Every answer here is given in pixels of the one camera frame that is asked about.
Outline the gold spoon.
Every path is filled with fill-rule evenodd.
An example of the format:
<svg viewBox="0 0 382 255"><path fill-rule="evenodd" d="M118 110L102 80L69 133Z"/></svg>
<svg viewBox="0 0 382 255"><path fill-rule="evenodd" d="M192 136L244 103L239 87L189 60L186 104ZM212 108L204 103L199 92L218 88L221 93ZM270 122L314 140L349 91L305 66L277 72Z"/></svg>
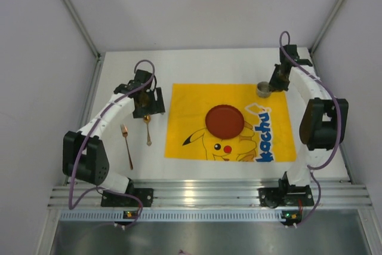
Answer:
<svg viewBox="0 0 382 255"><path fill-rule="evenodd" d="M149 131L149 124L151 122L151 116L150 115L145 115L144 118L143 118L143 121L146 124L146 132L147 132L147 142L146 142L146 144L148 146L151 146L152 145L152 141L151 141L151 136L150 136L150 131Z"/></svg>

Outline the small metal cup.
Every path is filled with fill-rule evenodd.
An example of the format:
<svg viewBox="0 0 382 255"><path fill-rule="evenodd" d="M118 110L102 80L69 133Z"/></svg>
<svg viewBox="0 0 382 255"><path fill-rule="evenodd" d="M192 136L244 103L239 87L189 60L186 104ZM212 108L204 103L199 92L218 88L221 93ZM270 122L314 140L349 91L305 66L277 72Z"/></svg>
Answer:
<svg viewBox="0 0 382 255"><path fill-rule="evenodd" d="M266 81L259 82L257 84L256 94L258 97L260 97L262 99L266 99L266 98L270 97L272 92L270 90L269 83Z"/></svg>

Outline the copper fork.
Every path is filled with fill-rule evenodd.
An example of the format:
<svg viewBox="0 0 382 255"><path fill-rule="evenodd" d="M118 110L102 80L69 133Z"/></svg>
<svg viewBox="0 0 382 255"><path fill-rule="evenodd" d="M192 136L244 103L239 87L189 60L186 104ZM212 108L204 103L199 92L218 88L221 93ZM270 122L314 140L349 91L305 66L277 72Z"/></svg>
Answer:
<svg viewBox="0 0 382 255"><path fill-rule="evenodd" d="M127 137L128 137L128 130L127 130L127 127L126 127L124 124L121 124L121 125L120 125L120 128L121 128L122 136L123 136L124 139L125 139L125 145L126 145L126 148L127 148L127 153L128 153L128 160L129 160L130 170L133 170L133 169L134 169L134 166L133 166L133 161L132 161L132 158L131 158L130 149L129 149L129 146L128 146L128 140L127 140Z"/></svg>

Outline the red plastic plate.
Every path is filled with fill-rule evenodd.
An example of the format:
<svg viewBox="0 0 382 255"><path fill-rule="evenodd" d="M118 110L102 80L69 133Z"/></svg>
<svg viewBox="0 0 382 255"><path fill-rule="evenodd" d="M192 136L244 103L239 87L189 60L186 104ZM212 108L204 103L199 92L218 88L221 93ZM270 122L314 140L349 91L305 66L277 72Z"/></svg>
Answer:
<svg viewBox="0 0 382 255"><path fill-rule="evenodd" d="M244 129L243 114L231 105L212 107L205 116L207 130L219 139L232 139L240 135Z"/></svg>

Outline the yellow Pikachu cloth mat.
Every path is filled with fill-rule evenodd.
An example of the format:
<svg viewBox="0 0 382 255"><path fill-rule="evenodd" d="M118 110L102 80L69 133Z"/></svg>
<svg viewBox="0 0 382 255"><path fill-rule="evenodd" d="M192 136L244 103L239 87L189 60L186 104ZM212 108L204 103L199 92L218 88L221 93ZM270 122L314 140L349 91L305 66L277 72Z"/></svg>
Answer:
<svg viewBox="0 0 382 255"><path fill-rule="evenodd" d="M284 92L262 99L254 84L174 84L165 157L224 162L294 162L297 157ZM231 105L244 116L232 139L214 137L205 116L214 106Z"/></svg>

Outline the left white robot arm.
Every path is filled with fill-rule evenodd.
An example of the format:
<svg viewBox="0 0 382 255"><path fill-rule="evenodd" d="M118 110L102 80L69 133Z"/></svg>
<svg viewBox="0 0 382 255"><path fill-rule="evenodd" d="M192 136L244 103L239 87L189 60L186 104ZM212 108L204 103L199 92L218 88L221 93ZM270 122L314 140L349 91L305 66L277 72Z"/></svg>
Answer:
<svg viewBox="0 0 382 255"><path fill-rule="evenodd" d="M126 193L132 181L122 174L121 124L128 118L165 113L155 76L135 69L134 79L115 88L105 107L77 132L63 139L63 173L117 193Z"/></svg>

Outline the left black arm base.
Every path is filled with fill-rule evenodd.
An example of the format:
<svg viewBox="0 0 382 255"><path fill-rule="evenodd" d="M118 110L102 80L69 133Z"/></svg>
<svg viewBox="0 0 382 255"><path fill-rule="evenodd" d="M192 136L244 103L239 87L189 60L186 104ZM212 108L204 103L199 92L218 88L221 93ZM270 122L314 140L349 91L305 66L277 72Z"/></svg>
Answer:
<svg viewBox="0 0 382 255"><path fill-rule="evenodd" d="M135 188L132 196L138 198L143 207L151 207L153 202L152 188ZM107 191L103 191L101 199L102 207L138 207L138 201L122 195L116 195Z"/></svg>

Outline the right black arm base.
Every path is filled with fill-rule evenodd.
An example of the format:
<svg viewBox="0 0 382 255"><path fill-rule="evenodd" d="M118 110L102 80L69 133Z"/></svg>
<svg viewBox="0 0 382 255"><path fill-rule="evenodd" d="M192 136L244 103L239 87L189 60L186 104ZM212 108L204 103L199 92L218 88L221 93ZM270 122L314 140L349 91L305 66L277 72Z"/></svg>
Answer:
<svg viewBox="0 0 382 255"><path fill-rule="evenodd" d="M286 177L278 180L277 187L260 188L258 193L262 207L312 207L315 204L309 185L291 185Z"/></svg>

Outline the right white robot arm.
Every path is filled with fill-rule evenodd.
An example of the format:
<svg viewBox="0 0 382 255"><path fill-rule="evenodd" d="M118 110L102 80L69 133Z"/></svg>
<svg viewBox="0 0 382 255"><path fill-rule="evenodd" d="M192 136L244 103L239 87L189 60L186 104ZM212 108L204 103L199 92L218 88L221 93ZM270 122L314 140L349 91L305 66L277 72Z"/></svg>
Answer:
<svg viewBox="0 0 382 255"><path fill-rule="evenodd" d="M292 84L306 104L298 130L302 146L283 179L288 186L305 188L312 172L334 159L344 139L349 103L324 87L311 61L300 58L296 45L281 46L279 61L269 81L270 92L288 91Z"/></svg>

